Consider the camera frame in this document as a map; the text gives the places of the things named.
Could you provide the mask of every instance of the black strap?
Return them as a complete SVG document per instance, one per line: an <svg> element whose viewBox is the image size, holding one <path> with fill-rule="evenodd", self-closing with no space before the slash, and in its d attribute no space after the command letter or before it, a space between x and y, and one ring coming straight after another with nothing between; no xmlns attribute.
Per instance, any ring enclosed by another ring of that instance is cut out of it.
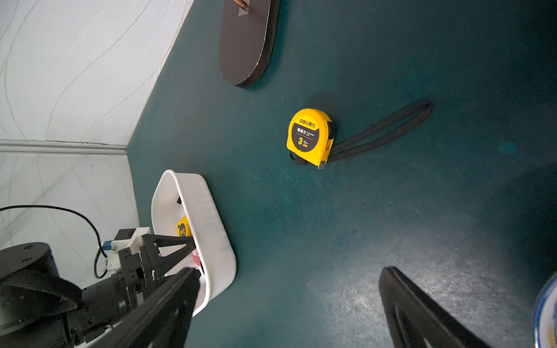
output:
<svg viewBox="0 0 557 348"><path fill-rule="evenodd" d="M43 314L45 316L72 311L81 303L81 289L77 285L46 273L22 269L2 279L0 284L58 296L60 302L54 307L47 308Z"/></svg>
<svg viewBox="0 0 557 348"><path fill-rule="evenodd" d="M369 150L376 149L380 146L383 146L401 136L408 133L410 130L419 126L422 122L424 122L429 116L431 116L431 112L433 111L433 103L429 100L419 101L415 104L411 104L408 106L403 107L402 109L395 111L394 113L390 114L389 116L385 117L383 120L375 123L370 128L344 140L340 143L333 145L331 148L331 153L329 154L329 159L327 163L335 162L344 158L352 157L364 153ZM375 139L370 141L369 143L361 144L351 149L347 149L341 151L343 148L347 147L348 145L352 145L357 143L369 136L374 135L387 127L394 125L397 122L400 122L404 119L408 118L408 120L398 126L397 128L393 129L389 133L383 135L379 139Z"/></svg>

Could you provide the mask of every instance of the white wall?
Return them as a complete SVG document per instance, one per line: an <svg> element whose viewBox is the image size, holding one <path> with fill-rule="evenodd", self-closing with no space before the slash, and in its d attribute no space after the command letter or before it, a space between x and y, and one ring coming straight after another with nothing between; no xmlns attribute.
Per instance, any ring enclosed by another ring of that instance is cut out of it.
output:
<svg viewBox="0 0 557 348"><path fill-rule="evenodd" d="M125 156L0 155L0 207L48 204L88 217L101 240L139 226ZM51 246L60 276L83 288L95 283L95 233L80 217L30 208L0 213L0 249L29 242ZM104 270L100 257L99 274Z"/></svg>
<svg viewBox="0 0 557 348"><path fill-rule="evenodd" d="M0 1L0 139L127 144L192 3Z"/></svg>

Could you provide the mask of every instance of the dark oval board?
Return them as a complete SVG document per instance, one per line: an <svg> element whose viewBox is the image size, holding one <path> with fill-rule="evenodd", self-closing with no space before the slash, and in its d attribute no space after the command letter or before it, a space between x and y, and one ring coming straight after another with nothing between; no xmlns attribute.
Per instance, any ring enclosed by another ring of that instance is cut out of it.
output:
<svg viewBox="0 0 557 348"><path fill-rule="evenodd" d="M273 50L280 0L251 0L249 10L224 0L218 64L226 82L249 87L261 78Z"/></svg>

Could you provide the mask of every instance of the black cable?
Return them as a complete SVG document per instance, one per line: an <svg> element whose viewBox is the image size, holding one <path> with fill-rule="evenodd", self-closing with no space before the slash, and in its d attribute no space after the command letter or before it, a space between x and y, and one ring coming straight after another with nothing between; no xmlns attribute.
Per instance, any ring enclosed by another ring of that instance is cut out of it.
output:
<svg viewBox="0 0 557 348"><path fill-rule="evenodd" d="M108 271L108 268L105 268L105 272L104 272L101 276L99 276L99 275L97 274L97 261L99 260L99 256L101 255L101 251L102 251L101 248L99 248L99 249L97 250L97 256L95 256L95 262L94 262L94 264L93 264L93 271L94 271L94 273L95 273L95 278L97 278L97 279L101 279L101 278L103 278L104 276L106 276L106 273L107 273L107 271Z"/></svg>
<svg viewBox="0 0 557 348"><path fill-rule="evenodd" d="M99 260L99 256L102 253L102 255L105 258L108 258L108 256L106 255L106 253L104 252L104 250L102 250L102 244L101 244L101 237L99 236L99 231L97 231L97 229L95 228L95 225L93 225L93 223L87 219L87 217L85 217L85 215L80 214L78 212L76 212L75 210L71 210L71 209L67 209L67 208L61 208L61 207L55 207L53 205L37 205L37 204L24 204L24 205L10 205L9 207L4 207L4 208L0 208L0 212L3 212L4 210L8 210L8 209L16 209L16 208L47 208L47 209L57 209L57 210L62 210L64 212L70 212L73 214L76 214L77 216L83 218L83 220L87 221L87 223L91 226L91 228L93 229L93 231L95 231L95 234L97 236L97 243L99 244L99 250L97 251L97 256L95 257L95 264L94 264L94 271L95 271L95 278L100 279L103 278L106 275L106 271L102 274L102 276L98 276L97 275L97 261Z"/></svg>

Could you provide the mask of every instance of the tape measure in basket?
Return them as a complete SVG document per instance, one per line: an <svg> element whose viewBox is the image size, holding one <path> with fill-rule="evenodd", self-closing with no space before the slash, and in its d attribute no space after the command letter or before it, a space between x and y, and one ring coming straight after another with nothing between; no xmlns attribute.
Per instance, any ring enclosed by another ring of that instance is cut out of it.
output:
<svg viewBox="0 0 557 348"><path fill-rule="evenodd" d="M303 109L298 111L290 121L286 147L290 150L290 158L296 164L311 163L321 169L326 163L356 156L401 137L424 122L432 111L433 104L431 101L419 101L403 107L383 120L376 122L370 128L333 145L335 131L331 118L320 110ZM403 120L406 121L380 138L344 150L345 147Z"/></svg>

